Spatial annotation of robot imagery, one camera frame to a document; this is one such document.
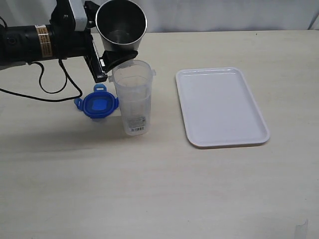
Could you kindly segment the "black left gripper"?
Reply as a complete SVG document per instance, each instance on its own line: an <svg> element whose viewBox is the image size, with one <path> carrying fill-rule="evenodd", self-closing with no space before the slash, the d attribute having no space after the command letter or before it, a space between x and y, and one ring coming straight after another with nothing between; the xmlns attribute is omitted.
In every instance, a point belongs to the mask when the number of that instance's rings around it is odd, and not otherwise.
<svg viewBox="0 0 319 239"><path fill-rule="evenodd" d="M99 57L91 28L96 26L96 14L100 5L84 1L87 26L84 31L75 31L75 20L68 0L58 0L50 24L53 27L55 51L58 58L84 57L95 82L105 82L107 73L120 64L137 57L138 51L107 51Z"/></svg>

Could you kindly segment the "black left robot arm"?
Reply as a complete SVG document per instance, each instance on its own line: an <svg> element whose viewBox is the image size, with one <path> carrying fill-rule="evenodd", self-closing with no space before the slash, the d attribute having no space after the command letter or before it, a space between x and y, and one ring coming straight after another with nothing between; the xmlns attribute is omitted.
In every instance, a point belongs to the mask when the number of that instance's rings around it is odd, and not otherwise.
<svg viewBox="0 0 319 239"><path fill-rule="evenodd" d="M0 68L84 57L96 83L134 59L148 26L131 0L58 0L48 25L0 27Z"/></svg>

